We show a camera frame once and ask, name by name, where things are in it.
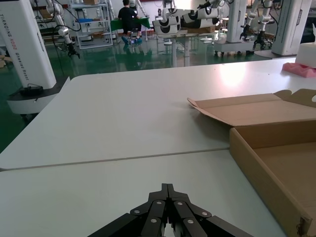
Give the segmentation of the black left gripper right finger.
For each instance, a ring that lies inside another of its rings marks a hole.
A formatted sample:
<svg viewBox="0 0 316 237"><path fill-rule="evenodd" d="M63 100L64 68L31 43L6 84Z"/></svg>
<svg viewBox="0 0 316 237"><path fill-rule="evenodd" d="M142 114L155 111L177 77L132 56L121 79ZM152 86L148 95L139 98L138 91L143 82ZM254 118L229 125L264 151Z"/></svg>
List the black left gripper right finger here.
<svg viewBox="0 0 316 237"><path fill-rule="evenodd" d="M168 222L176 237L249 237L249 233L191 203L168 184Z"/></svg>

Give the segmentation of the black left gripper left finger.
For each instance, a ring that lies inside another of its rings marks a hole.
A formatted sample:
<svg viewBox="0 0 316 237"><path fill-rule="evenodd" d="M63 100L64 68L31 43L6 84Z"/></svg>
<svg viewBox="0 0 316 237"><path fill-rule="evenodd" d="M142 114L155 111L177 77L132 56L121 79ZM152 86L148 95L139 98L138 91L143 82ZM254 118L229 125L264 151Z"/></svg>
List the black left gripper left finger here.
<svg viewBox="0 0 316 237"><path fill-rule="evenodd" d="M92 237L162 237L167 223L168 184L148 201L91 234Z"/></svg>

